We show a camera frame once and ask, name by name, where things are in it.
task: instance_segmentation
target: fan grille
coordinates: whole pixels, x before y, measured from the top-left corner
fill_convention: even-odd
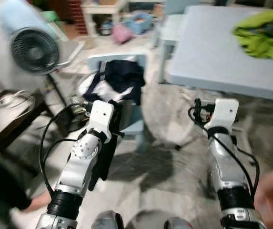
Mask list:
[[[60,59],[55,40],[35,28],[16,32],[11,42],[11,53],[20,68],[34,75],[55,71]]]

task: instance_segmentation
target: black pants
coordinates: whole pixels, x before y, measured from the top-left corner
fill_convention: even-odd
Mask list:
[[[24,210],[31,204],[18,181],[0,165],[0,200],[11,208]]]

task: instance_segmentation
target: pink bag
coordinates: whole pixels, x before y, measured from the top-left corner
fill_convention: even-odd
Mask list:
[[[115,25],[112,29],[112,38],[117,44],[123,44],[133,38],[133,33],[123,24]]]

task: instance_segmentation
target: electric fan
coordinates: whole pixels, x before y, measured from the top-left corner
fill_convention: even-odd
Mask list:
[[[10,44],[13,61],[25,72],[46,76],[64,106],[67,103],[51,76],[60,68],[60,50],[57,34],[41,15],[24,0],[6,0],[1,6],[0,19]],[[75,131],[85,125],[75,119],[71,109],[59,117],[67,130]]]

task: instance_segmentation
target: gray table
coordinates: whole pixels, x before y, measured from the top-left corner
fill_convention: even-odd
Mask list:
[[[168,81],[273,99],[273,60],[248,56],[232,35],[235,25],[263,10],[191,6]]]

